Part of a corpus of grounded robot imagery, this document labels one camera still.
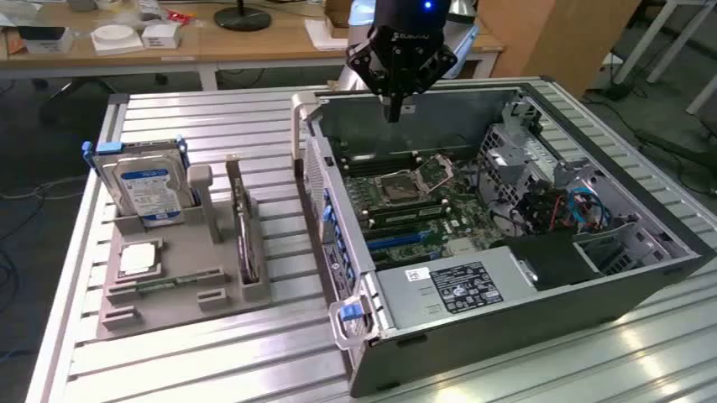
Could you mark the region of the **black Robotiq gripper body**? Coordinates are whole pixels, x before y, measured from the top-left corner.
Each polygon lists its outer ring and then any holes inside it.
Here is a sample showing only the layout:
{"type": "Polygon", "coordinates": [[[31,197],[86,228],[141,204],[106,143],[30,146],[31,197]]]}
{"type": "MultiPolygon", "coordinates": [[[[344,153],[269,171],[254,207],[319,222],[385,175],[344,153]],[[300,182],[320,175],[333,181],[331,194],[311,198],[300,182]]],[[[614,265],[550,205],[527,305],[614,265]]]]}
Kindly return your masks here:
{"type": "Polygon", "coordinates": [[[448,1],[377,1],[372,26],[381,25],[393,31],[393,53],[401,47],[425,47],[444,44],[443,28],[448,16],[448,1]]]}

